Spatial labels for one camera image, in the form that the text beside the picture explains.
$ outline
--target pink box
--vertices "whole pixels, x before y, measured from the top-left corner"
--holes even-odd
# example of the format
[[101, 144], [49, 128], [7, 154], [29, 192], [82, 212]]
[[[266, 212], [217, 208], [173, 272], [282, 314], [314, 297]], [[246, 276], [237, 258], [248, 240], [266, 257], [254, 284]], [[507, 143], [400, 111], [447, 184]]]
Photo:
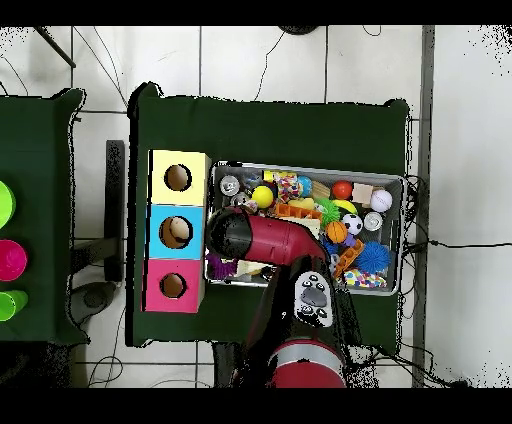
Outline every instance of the pink box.
[[[203, 263], [203, 259], [149, 259], [145, 311], [197, 313], [204, 296]], [[178, 298], [167, 297], [161, 290], [168, 274], [178, 274], [185, 281], [185, 291]]]

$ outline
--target orange basketball toy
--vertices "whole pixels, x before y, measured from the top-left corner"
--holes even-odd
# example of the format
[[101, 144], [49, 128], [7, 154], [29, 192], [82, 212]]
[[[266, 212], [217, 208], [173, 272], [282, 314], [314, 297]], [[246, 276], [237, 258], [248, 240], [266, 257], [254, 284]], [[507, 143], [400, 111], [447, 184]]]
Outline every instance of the orange basketball toy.
[[327, 227], [325, 227], [325, 232], [333, 243], [343, 242], [347, 238], [348, 233], [347, 227], [339, 221], [329, 222]]

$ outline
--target spiky blue ball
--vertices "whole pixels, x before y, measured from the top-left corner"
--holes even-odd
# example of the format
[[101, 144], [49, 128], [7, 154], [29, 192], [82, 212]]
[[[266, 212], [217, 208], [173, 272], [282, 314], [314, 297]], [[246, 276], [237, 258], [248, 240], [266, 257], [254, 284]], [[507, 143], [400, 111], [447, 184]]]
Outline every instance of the spiky blue ball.
[[359, 271], [369, 274], [384, 271], [390, 263], [391, 255], [388, 249], [375, 241], [366, 243], [363, 251], [356, 258], [356, 266]]

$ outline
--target lime green cup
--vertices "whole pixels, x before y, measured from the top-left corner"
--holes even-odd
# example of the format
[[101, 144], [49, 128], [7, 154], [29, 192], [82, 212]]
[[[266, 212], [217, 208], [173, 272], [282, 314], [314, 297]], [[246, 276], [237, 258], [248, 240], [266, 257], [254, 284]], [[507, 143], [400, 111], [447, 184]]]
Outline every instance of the lime green cup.
[[0, 181], [0, 228], [2, 228], [14, 214], [16, 199], [11, 189]]
[[0, 322], [9, 321], [28, 302], [28, 295], [21, 290], [0, 292]]

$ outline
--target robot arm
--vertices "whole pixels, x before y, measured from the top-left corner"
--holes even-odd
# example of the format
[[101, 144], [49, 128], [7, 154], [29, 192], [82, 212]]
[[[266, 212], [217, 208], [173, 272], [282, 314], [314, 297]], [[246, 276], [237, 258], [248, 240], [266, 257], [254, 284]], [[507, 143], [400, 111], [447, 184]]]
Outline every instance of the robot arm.
[[345, 387], [329, 256], [304, 226], [216, 212], [206, 230], [211, 252], [278, 267], [265, 289], [245, 344], [239, 386]]

